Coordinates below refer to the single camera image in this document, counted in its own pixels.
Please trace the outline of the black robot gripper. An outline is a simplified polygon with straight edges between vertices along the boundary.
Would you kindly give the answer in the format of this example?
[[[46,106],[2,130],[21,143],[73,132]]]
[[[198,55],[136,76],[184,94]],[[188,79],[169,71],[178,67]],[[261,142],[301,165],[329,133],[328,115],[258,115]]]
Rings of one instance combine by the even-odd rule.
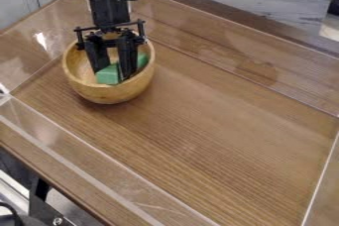
[[[137,69],[137,46],[146,41],[144,21],[137,19],[116,24],[106,30],[100,27],[76,27],[73,32],[77,35],[77,49],[85,50],[92,71],[98,72],[109,66],[106,48],[116,47],[121,78],[128,79]],[[102,42],[88,41],[90,35],[102,37]]]

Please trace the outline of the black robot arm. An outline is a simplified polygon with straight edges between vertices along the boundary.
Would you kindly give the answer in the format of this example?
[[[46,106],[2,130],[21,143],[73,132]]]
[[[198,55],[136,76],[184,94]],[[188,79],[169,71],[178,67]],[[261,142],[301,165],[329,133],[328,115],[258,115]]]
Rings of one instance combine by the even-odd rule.
[[[93,73],[109,66],[108,49],[117,51],[117,78],[137,71],[137,47],[145,43],[144,21],[130,21],[128,3],[136,0],[88,0],[92,27],[76,27],[77,49],[85,51]]]

